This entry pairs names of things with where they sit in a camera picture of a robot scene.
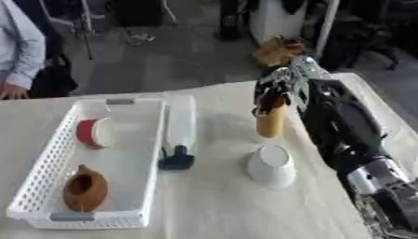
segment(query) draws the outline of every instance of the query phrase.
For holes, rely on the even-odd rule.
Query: white bottle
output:
[[[176,95],[168,98],[169,117],[167,144],[174,155],[159,162],[163,170],[185,170],[194,163],[189,155],[196,140],[196,101],[191,95]]]
[[[196,140],[196,101],[191,95],[176,95],[168,102],[167,143],[171,148],[192,147]]]

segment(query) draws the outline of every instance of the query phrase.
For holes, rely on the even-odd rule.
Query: white plastic basket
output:
[[[41,229],[122,229],[148,224],[157,180],[165,102],[160,98],[82,100],[69,110],[26,177],[7,215]],[[77,141],[81,120],[110,117],[117,143],[89,150]],[[63,186],[80,164],[108,182],[104,202],[93,212],[70,211]]]

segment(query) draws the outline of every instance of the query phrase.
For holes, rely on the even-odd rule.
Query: cardboard box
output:
[[[262,43],[253,56],[264,66],[287,65],[292,57],[304,53],[305,47],[299,39],[275,36]]]

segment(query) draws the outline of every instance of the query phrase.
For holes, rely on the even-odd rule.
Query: white shirt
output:
[[[12,0],[0,0],[0,81],[29,90],[44,61],[45,37]]]

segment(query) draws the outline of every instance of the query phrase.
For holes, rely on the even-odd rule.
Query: yellow cup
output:
[[[279,98],[268,115],[257,118],[257,132],[263,137],[273,138],[280,134],[283,129],[286,101]]]

